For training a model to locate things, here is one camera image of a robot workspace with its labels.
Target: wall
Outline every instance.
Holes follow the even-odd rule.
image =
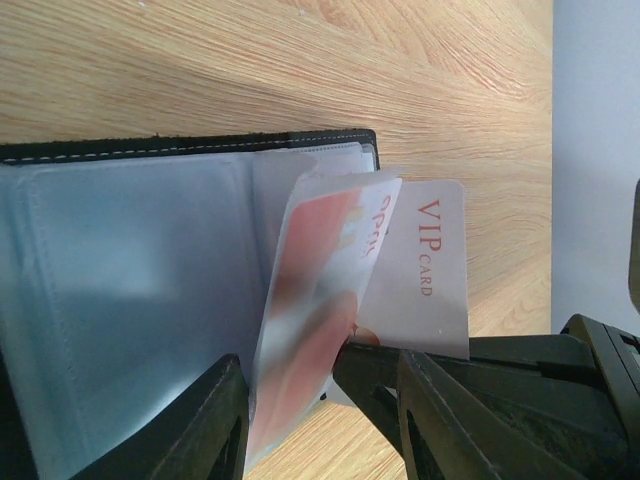
[[[640,2],[556,0],[552,331],[573,313],[640,334],[628,287],[640,178]]]

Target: wood grain surface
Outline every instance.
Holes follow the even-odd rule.
[[[549,330],[550,0],[3,0],[0,142],[369,127],[467,188],[473,335]],[[323,405],[251,480],[403,478]]]

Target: card holder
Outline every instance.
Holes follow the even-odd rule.
[[[370,130],[0,146],[0,347],[41,474],[77,472],[228,350],[251,364],[248,154],[354,141],[377,168]]]

